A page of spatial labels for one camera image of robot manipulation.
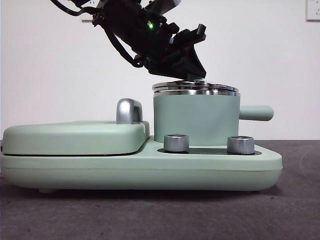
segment wall outlet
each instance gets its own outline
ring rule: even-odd
[[[86,4],[82,5],[82,7],[93,7],[95,8],[99,3],[99,0],[91,0],[88,1]],[[92,15],[89,13],[83,13],[80,15],[80,19],[83,23],[91,23],[92,22]]]
[[[306,20],[320,22],[320,0],[306,0]]]

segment silver knob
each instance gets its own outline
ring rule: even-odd
[[[167,152],[188,152],[189,137],[181,134],[165,135],[163,148]]]
[[[254,154],[255,140],[250,136],[230,136],[228,137],[227,151],[233,154]]]

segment cable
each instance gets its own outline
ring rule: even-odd
[[[61,4],[58,0],[51,0],[51,2],[54,5],[56,5],[59,9],[61,9],[65,13],[72,15],[72,16],[80,16],[81,14],[84,14],[84,13],[88,13],[88,14],[93,15],[93,14],[96,14],[100,11],[99,8],[95,8],[95,7],[91,7],[91,6],[83,7],[80,11],[73,11],[73,10],[67,8],[66,6],[64,6],[63,4]]]

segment black cable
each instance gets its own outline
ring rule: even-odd
[[[142,68],[144,66],[144,64],[141,64],[139,61],[135,61],[135,59],[133,59],[130,56],[130,54],[125,50],[125,48],[119,42],[115,34],[110,30],[110,27],[108,25],[103,26],[103,29],[108,39],[110,40],[111,44],[127,62],[129,62],[135,68]]]
[[[54,5],[56,5],[59,9],[61,9],[65,13],[72,15],[72,16],[80,16],[81,14],[84,14],[84,13],[88,13],[88,14],[93,15],[93,14],[96,14],[100,11],[99,8],[95,8],[95,7],[91,7],[91,6],[83,7],[80,11],[73,11],[73,10],[67,8],[66,6],[64,6],[63,4],[61,4],[58,0],[51,0],[51,2]]]

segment metal handle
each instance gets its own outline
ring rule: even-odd
[[[142,122],[142,105],[139,101],[123,98],[116,107],[116,124],[134,124]]]
[[[274,117],[274,110],[267,105],[252,105],[241,106],[240,116],[241,120],[254,121],[270,121]]]

